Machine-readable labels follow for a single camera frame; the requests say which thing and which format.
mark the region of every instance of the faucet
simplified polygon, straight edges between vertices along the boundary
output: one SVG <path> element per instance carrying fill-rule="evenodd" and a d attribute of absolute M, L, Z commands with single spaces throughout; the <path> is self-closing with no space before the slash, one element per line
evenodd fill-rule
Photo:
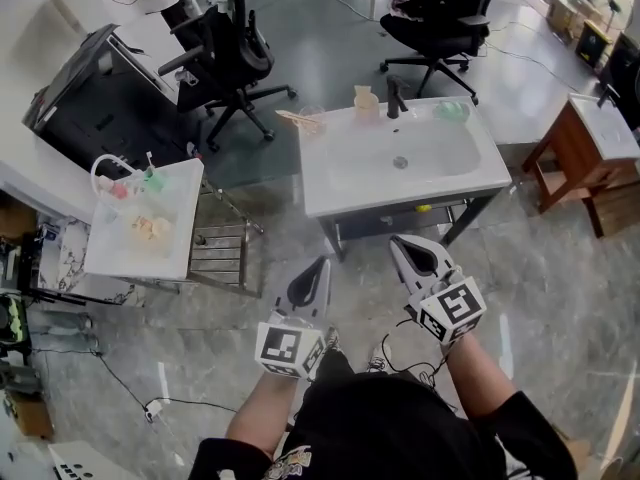
<path fill-rule="evenodd" d="M 406 87 L 409 87 L 409 85 L 399 76 L 387 76 L 387 117 L 390 119 L 398 119 L 398 107 L 403 112 L 409 110 L 402 96 L 400 96 L 400 89 Z"/>

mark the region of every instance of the sink basin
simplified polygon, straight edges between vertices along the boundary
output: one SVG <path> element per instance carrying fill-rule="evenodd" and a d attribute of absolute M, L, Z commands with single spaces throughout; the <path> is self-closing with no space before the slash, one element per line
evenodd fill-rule
<path fill-rule="evenodd" d="M 408 112 L 362 124 L 353 108 L 326 112 L 323 133 L 300 132 L 307 215 L 506 186 L 511 177 L 470 97 L 407 101 Z"/>
<path fill-rule="evenodd" d="M 600 152 L 603 160 L 618 158 L 640 158 L 640 148 L 620 111 L 611 101 L 599 108 L 598 98 L 570 94 L 569 101 Z"/>
<path fill-rule="evenodd" d="M 427 117 L 429 106 L 411 108 L 398 119 L 381 118 L 378 125 L 349 127 L 348 140 L 328 137 L 329 183 L 338 190 L 359 190 L 377 184 L 381 176 L 402 190 L 432 179 L 473 171 L 480 152 L 465 126 Z"/>

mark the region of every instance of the marble countertop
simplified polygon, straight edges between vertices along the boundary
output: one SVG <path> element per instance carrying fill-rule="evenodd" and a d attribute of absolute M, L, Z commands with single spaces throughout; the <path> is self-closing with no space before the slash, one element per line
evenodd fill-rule
<path fill-rule="evenodd" d="M 84 271 L 89 241 L 87 224 L 75 219 L 57 224 L 59 232 L 55 236 L 45 233 L 42 240 L 36 288 L 127 306 L 144 304 L 144 287 Z"/>

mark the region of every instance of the black office chair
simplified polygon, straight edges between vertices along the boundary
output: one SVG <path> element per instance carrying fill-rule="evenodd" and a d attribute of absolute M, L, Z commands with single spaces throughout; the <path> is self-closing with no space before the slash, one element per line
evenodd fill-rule
<path fill-rule="evenodd" d="M 274 59 L 258 32 L 255 12 L 249 12 L 247 25 L 244 0 L 232 1 L 233 20 L 226 13 L 219 13 L 217 7 L 211 7 L 202 16 L 171 29 L 171 34 L 189 50 L 158 70 L 163 76 L 184 68 L 180 74 L 179 112 L 204 105 L 209 115 L 213 115 L 214 108 L 226 107 L 206 139 L 214 152 L 219 146 L 213 139 L 236 110 L 242 110 L 260 129 L 264 139 L 271 142 L 275 134 L 258 120 L 251 102 L 285 91 L 290 99 L 297 96 L 289 85 L 246 90 L 269 75 Z"/>
<path fill-rule="evenodd" d="M 416 94 L 419 98 L 431 75 L 442 71 L 471 93 L 477 105 L 476 91 L 447 66 L 458 65 L 460 71 L 469 69 L 469 56 L 476 57 L 480 46 L 489 35 L 486 17 L 491 0 L 411 0 L 406 10 L 424 21 L 411 21 L 387 14 L 380 25 L 402 44 L 416 50 L 420 56 L 385 59 L 380 71 L 389 70 L 389 64 L 428 66 Z"/>

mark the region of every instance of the power cord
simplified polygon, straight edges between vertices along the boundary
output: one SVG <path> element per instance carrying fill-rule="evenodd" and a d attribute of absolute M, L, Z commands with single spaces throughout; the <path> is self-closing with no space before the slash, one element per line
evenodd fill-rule
<path fill-rule="evenodd" d="M 405 320 L 402 320 L 402 321 L 398 322 L 396 324 L 396 328 L 398 328 L 401 325 L 406 324 L 408 322 L 413 322 L 413 319 L 412 318 L 407 318 Z M 447 362 L 447 358 L 449 357 L 449 354 L 451 353 L 451 350 L 454 347 L 455 343 L 450 345 L 448 350 L 443 354 L 442 359 L 440 360 L 440 363 L 438 363 L 438 366 L 433 366 L 433 364 L 428 362 L 428 361 L 420 361 L 419 363 L 412 364 L 411 366 L 407 366 L 406 368 L 402 368 L 402 369 L 399 370 L 399 369 L 397 369 L 395 366 L 393 366 L 391 364 L 391 361 L 389 361 L 389 358 L 387 357 L 387 354 L 384 351 L 384 344 L 385 344 L 385 342 L 386 342 L 388 337 L 389 337 L 389 333 L 385 334 L 384 338 L 382 338 L 381 348 L 382 348 L 382 355 L 384 356 L 385 361 L 389 365 L 389 368 L 391 368 L 395 373 L 404 373 L 404 372 L 408 372 L 409 370 L 411 370 L 413 368 L 416 368 L 418 366 L 428 366 L 429 368 L 431 368 L 431 373 L 429 373 L 429 372 L 427 372 L 425 370 L 421 371 L 418 374 L 418 380 L 422 384 L 424 384 L 425 386 L 429 387 L 431 389 L 432 393 L 434 395 L 436 395 L 440 400 L 442 400 L 445 404 L 447 404 L 447 406 L 449 406 L 449 408 L 454 413 L 458 412 L 458 408 L 455 405 L 451 405 L 444 398 L 442 398 L 440 396 L 440 394 L 438 393 L 437 389 L 436 389 L 436 375 L 442 369 L 444 364 Z"/>
<path fill-rule="evenodd" d="M 31 349 L 32 352 L 54 352 L 56 354 L 88 354 L 88 355 L 92 355 L 96 358 L 98 358 L 100 360 L 100 362 L 104 365 L 104 367 L 107 369 L 107 371 L 111 374 L 111 376 L 116 379 L 118 381 L 118 383 L 127 391 L 127 393 L 129 393 L 131 395 L 131 397 L 136 401 L 136 403 L 142 408 L 142 410 L 146 413 L 147 412 L 147 407 L 149 406 L 149 404 L 151 402 L 155 402 L 156 400 L 170 400 L 171 402 L 177 402 L 177 403 L 181 403 L 181 404 L 189 404 L 189 405 L 207 405 L 209 407 L 214 407 L 217 409 L 223 409 L 225 411 L 229 411 L 229 412 L 233 412 L 233 413 L 237 413 L 238 411 L 236 409 L 231 409 L 230 407 L 225 407 L 224 405 L 219 405 L 219 404 L 214 404 L 212 402 L 196 402 L 193 400 L 181 400 L 179 398 L 170 398 L 170 397 L 156 397 L 153 398 L 151 400 L 149 400 L 146 404 L 143 404 L 140 399 L 133 393 L 133 391 L 131 391 L 131 389 L 129 389 L 129 387 L 122 381 L 122 379 L 120 379 L 120 377 L 118 377 L 115 372 L 111 369 L 111 367 L 107 364 L 107 362 L 104 360 L 103 358 L 103 353 L 102 352 L 97 352 L 95 350 L 88 350 L 88 351 L 84 351 L 84 350 L 52 350 L 52 349 L 43 349 L 43 348 L 32 348 Z"/>
<path fill-rule="evenodd" d="M 369 16 L 365 16 L 360 11 L 358 11 L 355 7 L 353 7 L 351 4 L 345 2 L 344 0 L 335 0 L 335 1 L 341 3 L 342 5 L 344 5 L 346 7 L 348 7 L 349 9 L 351 9 L 351 12 L 354 12 L 355 14 L 360 16 L 361 18 L 364 18 L 365 20 L 373 21 L 375 23 L 379 23 L 379 20 L 376 20 L 376 19 L 373 19 L 373 18 L 369 18 Z"/>
<path fill-rule="evenodd" d="M 396 328 L 400 327 L 403 324 L 406 324 L 408 322 L 413 322 L 412 318 L 407 318 L 406 320 L 402 320 L 401 322 L 398 322 L 396 324 Z M 428 362 L 428 361 L 420 361 L 419 363 L 414 363 L 411 366 L 407 366 L 406 368 L 402 368 L 400 370 L 398 370 L 395 366 L 393 366 L 391 364 L 391 361 L 389 361 L 389 358 L 387 357 L 386 352 L 384 351 L 384 344 L 387 340 L 387 338 L 389 337 L 389 333 L 385 334 L 384 338 L 382 338 L 382 355 L 384 356 L 385 361 L 387 362 L 387 364 L 389 365 L 389 368 L 391 368 L 395 373 L 404 373 L 404 372 L 408 372 L 409 370 L 416 368 L 417 366 L 428 366 L 429 368 L 431 368 L 431 373 L 427 373 L 425 371 L 420 372 L 419 374 L 419 380 L 420 382 L 422 382 L 423 384 L 426 384 L 427 386 L 429 386 L 431 389 L 435 390 L 436 389 L 436 375 L 438 374 L 438 372 L 440 371 L 440 369 L 442 368 L 442 366 L 444 365 L 444 363 L 447 362 L 447 357 L 448 357 L 448 353 L 445 354 L 442 359 L 440 360 L 440 363 L 438 364 L 438 366 L 433 366 L 432 363 Z"/>
<path fill-rule="evenodd" d="M 111 0 L 112 2 L 115 2 L 117 4 L 120 5 L 133 5 L 135 4 L 138 0 L 134 0 L 133 2 L 121 2 L 120 0 Z"/>
<path fill-rule="evenodd" d="M 487 48 L 491 48 L 492 50 L 499 51 L 500 53 L 502 53 L 504 55 L 508 55 L 509 57 L 513 57 L 515 59 L 528 60 L 530 62 L 538 64 L 539 66 L 542 66 L 544 69 L 546 69 L 549 72 L 549 74 L 551 76 L 553 76 L 556 80 L 561 82 L 563 85 L 566 85 L 573 92 L 580 92 L 578 89 L 576 89 L 569 82 L 565 81 L 563 78 L 561 78 L 560 76 L 556 75 L 551 69 L 549 69 L 544 63 L 540 62 L 539 60 L 533 59 L 533 58 L 531 58 L 531 57 L 529 57 L 527 55 L 520 55 L 518 53 L 513 53 L 513 52 L 508 52 L 506 50 L 502 50 L 501 48 L 498 48 L 497 46 L 494 46 L 493 44 L 491 44 L 489 41 L 485 41 L 485 43 L 487 44 Z"/>

